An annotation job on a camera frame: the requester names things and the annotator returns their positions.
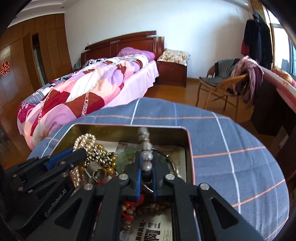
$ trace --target red chinese character decoration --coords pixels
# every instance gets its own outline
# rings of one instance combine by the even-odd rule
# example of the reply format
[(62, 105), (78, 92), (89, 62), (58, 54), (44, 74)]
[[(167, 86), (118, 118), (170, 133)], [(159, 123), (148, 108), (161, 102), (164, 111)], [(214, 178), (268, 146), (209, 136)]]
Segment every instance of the red chinese character decoration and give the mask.
[(3, 62), (1, 64), (1, 72), (0, 72), (0, 74), (2, 74), (4, 76), (9, 72), (9, 70), (10, 70), (9, 62)]

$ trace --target chair leg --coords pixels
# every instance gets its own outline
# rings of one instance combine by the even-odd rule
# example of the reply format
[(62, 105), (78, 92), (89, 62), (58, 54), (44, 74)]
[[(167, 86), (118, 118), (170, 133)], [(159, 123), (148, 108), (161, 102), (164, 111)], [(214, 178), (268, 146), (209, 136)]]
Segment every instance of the chair leg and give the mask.
[(237, 115), (239, 113), (239, 96), (237, 96), (237, 104), (235, 109), (235, 122), (237, 122)]
[(195, 107), (197, 107), (198, 101), (200, 100), (200, 88), (202, 87), (202, 83), (200, 83), (199, 87), (198, 87), (198, 91), (197, 91), (197, 100), (196, 100), (196, 104)]
[(205, 105), (204, 105), (204, 109), (207, 109), (207, 102), (209, 101), (209, 97), (211, 95), (212, 89), (209, 90), (209, 93), (207, 94), (207, 98), (205, 99)]
[(226, 110), (227, 100), (228, 100), (228, 95), (226, 95), (226, 98), (225, 98), (225, 104), (224, 104), (223, 111), (225, 111), (225, 110)]

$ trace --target wooden chair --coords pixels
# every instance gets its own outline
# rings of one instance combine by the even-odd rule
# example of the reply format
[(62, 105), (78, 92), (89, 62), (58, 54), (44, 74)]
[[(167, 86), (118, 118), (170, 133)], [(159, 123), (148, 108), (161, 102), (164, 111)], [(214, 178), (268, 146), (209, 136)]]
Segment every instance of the wooden chair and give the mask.
[[(212, 78), (213, 78), (215, 71), (211, 72), (211, 70), (213, 70), (213, 67), (211, 67), (209, 69), (207, 77), (209, 75), (211, 75)], [(240, 81), (243, 81), (243, 80), (247, 79), (248, 77), (249, 77), (248, 74), (243, 74), (243, 75), (239, 75), (239, 76), (236, 76), (236, 77), (228, 78), (228, 79), (223, 80), (218, 86), (213, 86), (213, 85), (207, 83), (206, 81), (202, 80), (201, 77), (200, 77), (200, 85), (199, 85), (198, 91), (197, 91), (197, 101), (196, 101), (195, 106), (197, 106), (199, 98), (200, 98), (200, 89), (205, 90), (205, 91), (208, 92), (206, 100), (205, 100), (205, 105), (204, 105), (205, 110), (207, 109), (207, 103), (209, 101), (210, 95), (211, 94), (215, 95), (215, 96), (217, 96), (217, 98), (214, 99), (214, 100), (211, 100), (210, 102), (213, 102), (213, 101), (216, 101), (216, 100), (219, 100), (219, 99), (225, 100), (223, 111), (225, 111), (227, 103), (234, 106), (235, 107), (235, 121), (237, 121), (237, 114), (238, 114), (238, 110), (239, 110), (239, 96), (232, 94), (231, 92), (227, 91), (227, 89), (231, 85), (236, 84), (236, 83), (238, 83)], [(235, 96), (237, 98), (236, 105), (234, 105), (234, 104), (232, 104), (231, 102), (228, 101), (228, 96)]]

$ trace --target wooden nightstand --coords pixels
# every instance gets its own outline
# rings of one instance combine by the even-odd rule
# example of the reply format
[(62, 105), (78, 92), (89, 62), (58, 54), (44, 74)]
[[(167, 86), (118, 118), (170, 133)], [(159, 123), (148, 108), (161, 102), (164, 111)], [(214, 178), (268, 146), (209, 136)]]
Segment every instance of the wooden nightstand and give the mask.
[(157, 84), (186, 87), (187, 66), (167, 62), (156, 62), (156, 65), (159, 72)]

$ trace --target white wall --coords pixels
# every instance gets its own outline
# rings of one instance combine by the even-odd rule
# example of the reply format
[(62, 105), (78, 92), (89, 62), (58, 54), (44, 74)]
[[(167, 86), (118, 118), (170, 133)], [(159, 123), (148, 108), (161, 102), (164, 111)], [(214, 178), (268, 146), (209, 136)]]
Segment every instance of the white wall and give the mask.
[(88, 42), (157, 30), (166, 48), (190, 53), (188, 77), (198, 78), (217, 60), (242, 57), (249, 12), (224, 0), (80, 0), (65, 12), (71, 63)]

